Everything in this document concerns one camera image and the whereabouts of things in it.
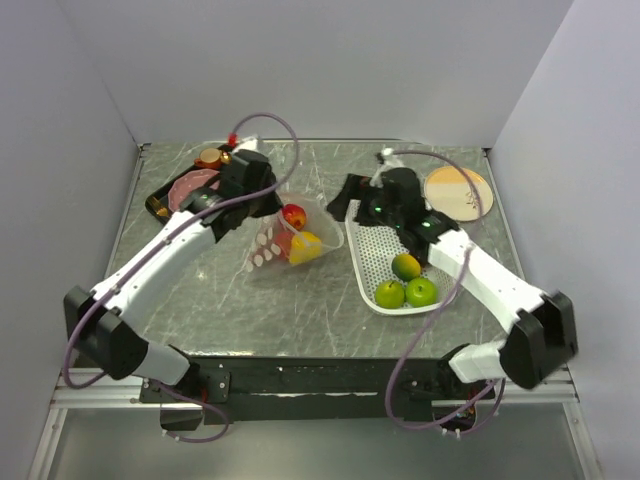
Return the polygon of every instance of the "perforated basket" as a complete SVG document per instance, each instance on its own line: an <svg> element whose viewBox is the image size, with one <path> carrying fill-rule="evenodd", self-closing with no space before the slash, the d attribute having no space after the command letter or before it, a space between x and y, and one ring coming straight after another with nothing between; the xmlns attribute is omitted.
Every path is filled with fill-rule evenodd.
<svg viewBox="0 0 640 480"><path fill-rule="evenodd" d="M396 309L382 308L376 304L374 294L380 283L396 280L407 286L407 283L400 281L391 270L393 258L400 253L406 253L407 249L402 246L396 233L388 227L360 227L353 220L359 204L358 201L352 201L349 205L345 228L360 295L365 303L384 315L412 315L435 310L455 283L453 278L435 267L427 267L421 276L431 280L438 288L438 303L418 308L405 303Z"/></svg>

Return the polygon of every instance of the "gray marble surface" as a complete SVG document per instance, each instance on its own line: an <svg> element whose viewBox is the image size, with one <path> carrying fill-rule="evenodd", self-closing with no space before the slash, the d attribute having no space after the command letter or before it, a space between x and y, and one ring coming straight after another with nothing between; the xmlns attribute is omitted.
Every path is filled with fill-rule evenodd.
<svg viewBox="0 0 640 480"><path fill-rule="evenodd" d="M210 144L157 143L145 147L144 164L111 271L124 265L161 229L145 210L145 198L207 146ZM408 143L303 142L302 165L286 188L327 202L338 193L347 173L372 174L376 168L373 155L385 146L430 149ZM292 144L267 142L264 150L276 174L282 174L292 160ZM490 182L489 165L481 149L434 151ZM423 178L443 165L424 156L403 159ZM246 221L189 265L155 312L135 325L138 332L199 355L390 357L404 350L424 316L385 317L367 307L360 297L346 238L341 249L310 264L256 279L243 271L256 222ZM516 272L497 205L481 223L477 243ZM463 292L424 336L414 356L439 357L462 343L485 342L500 335L492 315Z"/></svg>

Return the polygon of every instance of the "metal frame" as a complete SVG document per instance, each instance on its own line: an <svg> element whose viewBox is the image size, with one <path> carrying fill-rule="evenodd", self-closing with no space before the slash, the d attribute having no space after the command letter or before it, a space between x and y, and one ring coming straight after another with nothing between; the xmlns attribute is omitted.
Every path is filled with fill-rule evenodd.
<svg viewBox="0 0 640 480"><path fill-rule="evenodd" d="M335 142L336 139L310 139L305 142L325 143ZM416 144L416 142L407 142L395 139L340 139L339 141L345 143L363 143L373 141L388 141L396 143ZM272 142L290 142L288 139L269 139L265 140L267 143ZM106 272L108 273L112 267L115 252L118 248L120 237L124 228L127 213L133 200L133 193L136 188L138 178L142 167L144 165L144 153L145 147L149 144L139 145L140 153L136 161L134 169L134 175L129 187L127 195L127 201L124 207L122 218L118 227L118 233L116 241L114 243L109 263ZM504 208L500 200L500 195L497 191L497 186L491 170L491 164L487 151L484 151L484 158L487 161L489 170L489 176L494 186L494 195L496 203L500 210L500 214L505 224L505 229L509 239L509 243L512 247L514 259L516 262L516 268L518 273L524 278L524 272L522 271L522 265L518 257L517 250L513 241L513 236L509 228L509 223L504 213ZM99 373L98 369L72 369L71 377L74 382L82 382L88 380L89 377ZM142 387L142 379L129 377L121 381L114 381L109 377L103 378L96 382L89 388L84 390L73 390L68 388L64 381L60 378L56 385L51 400L49 416L45 423L44 431L40 438L40 443L34 457L31 470L29 473L30 480L44 480L48 478L55 453L60 440L60 435L66 415L69 409L123 409L123 408L137 408L137 409L159 409L159 404L143 404L140 403L138 398L140 394L140 388ZM480 403L491 403L492 401L483 401ZM458 401L434 401L433 406L451 406L457 405L461 402ZM600 480L604 478L602 471L598 464L595 450L591 442L591 438L586 428L584 418L582 416L582 410L579 405L578 395L573 384L571 372L568 367L565 367L558 372L551 375L546 382L536 388L534 391L523 390L512 382L507 382L505 395L503 399L504 404L546 404L546 403L561 403L563 404L565 415L567 418L567 424L576 448L577 456L580 465L583 469L585 478L587 480ZM199 409L200 407L195 404L164 404L163 409L166 408L178 408L181 410Z"/></svg>

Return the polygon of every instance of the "green apple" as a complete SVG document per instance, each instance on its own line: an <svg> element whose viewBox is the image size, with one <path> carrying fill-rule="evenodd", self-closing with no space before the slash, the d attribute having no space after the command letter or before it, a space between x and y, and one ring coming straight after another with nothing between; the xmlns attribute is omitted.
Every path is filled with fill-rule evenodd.
<svg viewBox="0 0 640 480"><path fill-rule="evenodd" d="M414 278L407 285L406 295L412 307L426 307L438 301L438 288L428 278Z"/></svg>
<svg viewBox="0 0 640 480"><path fill-rule="evenodd" d="M375 299L382 308L400 308L404 305L404 287L395 280L382 282L376 288Z"/></svg>

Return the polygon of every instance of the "gray wall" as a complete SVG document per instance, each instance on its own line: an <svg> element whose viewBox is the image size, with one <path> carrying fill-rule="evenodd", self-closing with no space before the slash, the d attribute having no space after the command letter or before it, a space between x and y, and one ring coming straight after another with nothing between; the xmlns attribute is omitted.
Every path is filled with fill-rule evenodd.
<svg viewBox="0 0 640 480"><path fill-rule="evenodd" d="M576 0L491 154L526 273L575 302L607 478L640 456L640 3Z"/></svg>
<svg viewBox="0 0 640 480"><path fill-rule="evenodd" d="M136 147L55 2L3 2L0 66L0 476L13 480L60 369L62 297L104 271Z"/></svg>
<svg viewBox="0 0 640 480"><path fill-rule="evenodd" d="M306 137L473 146L494 144L571 4L59 2L138 142L219 138L268 110Z"/></svg>

